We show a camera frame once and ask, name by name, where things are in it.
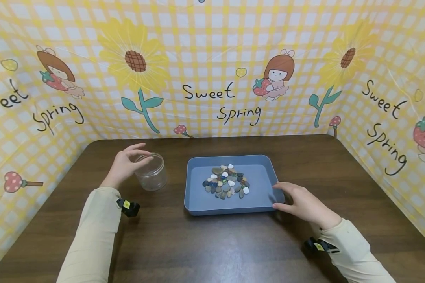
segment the clear plastic jar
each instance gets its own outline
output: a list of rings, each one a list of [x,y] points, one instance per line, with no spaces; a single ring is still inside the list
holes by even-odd
[[[167,183],[167,171],[164,159],[161,155],[152,152],[153,160],[135,172],[142,188],[147,191],[157,191]],[[141,161],[147,156],[140,155],[135,162]]]

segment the finger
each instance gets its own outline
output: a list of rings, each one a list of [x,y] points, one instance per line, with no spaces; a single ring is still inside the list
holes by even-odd
[[[141,149],[146,145],[146,143],[138,143],[138,144],[133,144],[128,146],[127,148],[125,148],[125,150],[123,151],[128,151],[128,150],[132,150],[132,149]]]
[[[287,205],[285,203],[274,203],[272,208],[277,209],[279,211],[287,212],[289,214],[295,214],[296,208],[294,206]]]
[[[138,161],[138,162],[134,163],[134,165],[133,165],[134,166],[134,169],[137,170],[137,169],[139,169],[141,167],[144,167],[145,165],[147,165],[148,163],[150,163],[150,161],[153,160],[153,159],[154,159],[154,157],[152,157],[152,156],[143,158],[141,161]]]
[[[277,184],[272,186],[275,189],[280,189],[285,193],[291,195],[293,193],[293,189],[295,188],[295,184],[285,183],[285,182],[277,182]]]
[[[151,156],[151,152],[149,152],[149,151],[146,151],[146,150],[140,150],[140,149],[131,149],[131,150],[128,150],[128,151],[125,151],[125,154],[126,154],[126,156],[129,158],[129,157],[132,157],[132,156],[135,156],[135,155],[146,155],[146,156]]]

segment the hand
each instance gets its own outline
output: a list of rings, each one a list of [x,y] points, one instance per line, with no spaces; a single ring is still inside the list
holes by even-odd
[[[323,230],[335,227],[342,221],[340,215],[327,208],[304,187],[286,182],[277,182],[272,187],[281,189],[293,199],[293,205],[274,203],[272,207],[279,211],[288,212],[305,221],[315,223]]]
[[[112,187],[118,189],[120,184],[132,176],[136,170],[153,160],[150,152],[140,150],[144,146],[144,143],[134,144],[128,146],[125,150],[118,152],[107,177],[105,177],[100,187]],[[138,162],[132,162],[130,158],[136,155],[146,155],[149,157]]]

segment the yellow checkered backdrop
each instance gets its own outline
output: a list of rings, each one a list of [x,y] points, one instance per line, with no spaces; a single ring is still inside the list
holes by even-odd
[[[325,133],[425,236],[425,0],[0,0],[0,259],[94,140]]]

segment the sunflower center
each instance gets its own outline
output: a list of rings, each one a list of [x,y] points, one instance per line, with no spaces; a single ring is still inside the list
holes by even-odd
[[[133,50],[126,51],[125,60],[128,66],[136,72],[144,72],[146,70],[146,62],[142,54]]]
[[[340,62],[340,66],[343,69],[346,69],[352,62],[354,55],[356,54],[356,48],[349,49],[342,57],[342,61]]]

